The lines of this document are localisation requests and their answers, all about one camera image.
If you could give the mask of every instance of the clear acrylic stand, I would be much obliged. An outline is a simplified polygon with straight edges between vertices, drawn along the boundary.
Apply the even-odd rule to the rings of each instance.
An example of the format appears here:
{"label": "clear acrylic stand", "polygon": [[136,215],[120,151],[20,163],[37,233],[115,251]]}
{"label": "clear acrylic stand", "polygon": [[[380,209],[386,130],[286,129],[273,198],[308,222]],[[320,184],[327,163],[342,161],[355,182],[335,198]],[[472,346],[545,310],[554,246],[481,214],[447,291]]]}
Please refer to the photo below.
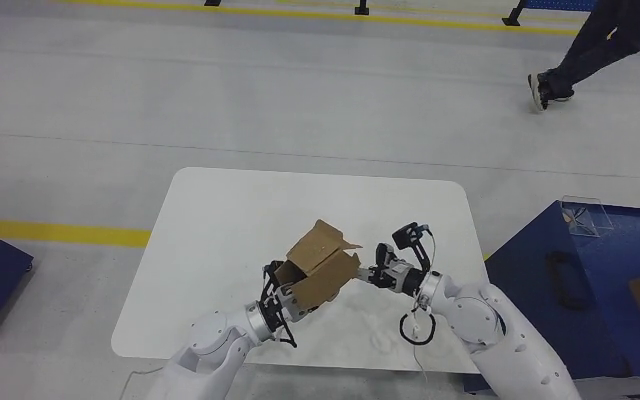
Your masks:
{"label": "clear acrylic stand", "polygon": [[562,217],[572,235],[600,237],[613,230],[613,224],[599,199],[564,196],[560,206]]}

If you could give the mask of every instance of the white table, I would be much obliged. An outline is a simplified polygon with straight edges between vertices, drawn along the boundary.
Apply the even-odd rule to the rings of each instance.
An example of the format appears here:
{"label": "white table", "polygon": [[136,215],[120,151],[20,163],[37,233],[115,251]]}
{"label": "white table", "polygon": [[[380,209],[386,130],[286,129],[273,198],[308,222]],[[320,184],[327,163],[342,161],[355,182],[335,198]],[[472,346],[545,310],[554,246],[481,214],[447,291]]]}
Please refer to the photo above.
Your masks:
{"label": "white table", "polygon": [[[379,242],[409,222],[428,223],[436,270],[459,284],[487,280],[464,190],[453,182],[267,171],[179,171],[151,234],[111,339],[123,357],[168,359],[193,320],[232,311],[260,296],[263,265],[286,252],[321,218],[344,232],[363,266]],[[427,251],[431,243],[425,240]],[[402,256],[417,265],[410,250]],[[331,303],[292,325],[297,349],[267,343],[247,362],[419,370],[398,333],[412,306],[401,294],[352,280]],[[421,319],[429,329],[428,318]],[[438,319],[435,340],[418,348],[426,370],[477,373]]]}

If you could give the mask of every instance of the dark pants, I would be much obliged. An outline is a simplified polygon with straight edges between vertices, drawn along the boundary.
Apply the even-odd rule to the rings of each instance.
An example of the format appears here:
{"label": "dark pants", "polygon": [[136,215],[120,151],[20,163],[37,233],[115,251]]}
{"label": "dark pants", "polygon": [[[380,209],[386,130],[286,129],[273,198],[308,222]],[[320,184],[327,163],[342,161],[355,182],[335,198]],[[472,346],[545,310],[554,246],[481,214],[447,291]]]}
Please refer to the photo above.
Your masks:
{"label": "dark pants", "polygon": [[640,0],[599,0],[560,66],[548,71],[551,91],[571,96],[573,85],[638,51]]}

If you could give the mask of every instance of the person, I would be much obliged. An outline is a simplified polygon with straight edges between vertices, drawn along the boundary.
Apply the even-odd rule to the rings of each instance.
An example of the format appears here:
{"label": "person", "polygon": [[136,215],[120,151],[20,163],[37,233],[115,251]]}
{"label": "person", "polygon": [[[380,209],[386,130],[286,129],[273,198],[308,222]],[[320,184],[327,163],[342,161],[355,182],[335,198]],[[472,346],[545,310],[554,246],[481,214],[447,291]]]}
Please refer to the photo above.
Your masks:
{"label": "person", "polygon": [[536,108],[571,99],[575,84],[639,51],[640,0],[598,0],[562,63],[529,75]]}

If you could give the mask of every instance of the black cable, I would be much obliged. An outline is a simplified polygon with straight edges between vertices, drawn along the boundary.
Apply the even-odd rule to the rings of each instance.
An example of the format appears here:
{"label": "black cable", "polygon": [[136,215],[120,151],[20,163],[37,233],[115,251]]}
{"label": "black cable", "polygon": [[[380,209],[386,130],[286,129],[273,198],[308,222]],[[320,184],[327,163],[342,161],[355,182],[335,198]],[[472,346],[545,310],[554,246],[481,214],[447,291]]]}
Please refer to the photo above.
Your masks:
{"label": "black cable", "polygon": [[418,261],[420,262],[420,267],[422,267],[423,272],[429,272],[431,269],[431,261],[429,260],[429,256],[427,255],[426,250],[422,246],[422,243],[418,242],[413,248]]}
{"label": "black cable", "polygon": [[426,231],[429,236],[431,236],[431,243],[433,243],[433,253],[431,253],[431,266],[433,267],[433,264],[436,262],[436,238],[429,228],[427,228]]}
{"label": "black cable", "polygon": [[[411,310],[411,313],[416,312],[417,309],[418,308],[414,308],[413,310]],[[436,319],[433,317],[433,314],[429,314],[429,317],[431,317],[431,332],[429,333],[429,337],[427,337],[427,339],[421,342],[417,342],[413,339],[410,339],[407,335],[405,335],[403,327],[404,327],[404,321],[406,321],[408,317],[409,317],[409,313],[406,313],[405,315],[402,316],[402,318],[400,318],[400,336],[402,336],[404,340],[406,340],[407,342],[411,343],[414,346],[424,346],[431,343],[436,333]]]}

